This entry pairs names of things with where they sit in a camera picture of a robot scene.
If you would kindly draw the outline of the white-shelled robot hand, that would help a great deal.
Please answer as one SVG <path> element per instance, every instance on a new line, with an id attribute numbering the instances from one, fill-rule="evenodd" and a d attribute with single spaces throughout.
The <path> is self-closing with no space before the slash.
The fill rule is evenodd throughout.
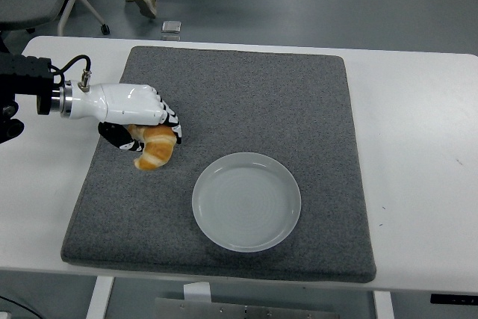
<path id="1" fill-rule="evenodd" d="M 72 93 L 65 96 L 62 115 L 70 119 L 96 118 L 100 135 L 118 149 L 140 151 L 146 145 L 145 140 L 137 140 L 128 132 L 129 125 L 164 125 L 181 142 L 178 116 L 147 84 L 97 84 L 84 92 L 74 81 L 65 89 Z"/>

